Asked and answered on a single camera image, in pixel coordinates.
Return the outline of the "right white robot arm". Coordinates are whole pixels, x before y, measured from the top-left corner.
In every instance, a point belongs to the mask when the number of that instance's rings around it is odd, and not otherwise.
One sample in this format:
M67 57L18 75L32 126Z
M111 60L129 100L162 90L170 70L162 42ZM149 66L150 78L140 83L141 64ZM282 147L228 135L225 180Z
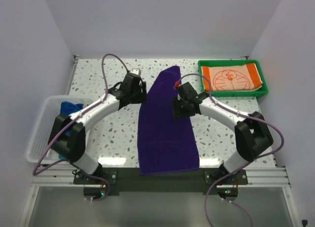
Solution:
M238 111L209 96L207 92L198 94L190 83L175 83L178 96L172 99L175 119L195 116L210 117L234 132L236 151L224 161L215 177L230 184L237 178L236 170L252 163L266 149L272 146L273 138L264 117L259 112L252 114Z

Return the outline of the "orange Doraemon towel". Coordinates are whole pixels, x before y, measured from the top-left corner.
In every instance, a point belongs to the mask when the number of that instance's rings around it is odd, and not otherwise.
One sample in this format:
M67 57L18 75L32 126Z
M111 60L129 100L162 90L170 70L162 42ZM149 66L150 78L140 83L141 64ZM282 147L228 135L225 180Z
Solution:
M255 63L234 66L202 66L206 91L257 91L263 85Z

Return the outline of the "purple towel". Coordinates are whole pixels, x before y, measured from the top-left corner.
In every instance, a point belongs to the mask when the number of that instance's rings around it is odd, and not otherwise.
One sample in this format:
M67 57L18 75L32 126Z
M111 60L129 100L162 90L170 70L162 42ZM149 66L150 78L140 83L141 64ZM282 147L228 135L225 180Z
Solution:
M153 175L199 168L199 153L190 118L174 119L171 100L177 97L179 66L159 73L139 110L137 150L140 172Z

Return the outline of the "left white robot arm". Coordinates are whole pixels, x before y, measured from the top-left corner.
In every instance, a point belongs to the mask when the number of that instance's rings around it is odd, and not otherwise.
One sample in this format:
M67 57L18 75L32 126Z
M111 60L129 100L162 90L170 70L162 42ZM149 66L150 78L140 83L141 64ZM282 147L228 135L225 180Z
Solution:
M112 87L108 90L105 99L100 98L70 115L58 115L48 146L84 171L86 180L91 184L97 184L103 177L102 165L87 153L86 133L106 116L129 104L141 104L146 101L146 83L141 78L141 70L133 69L125 75L119 88Z

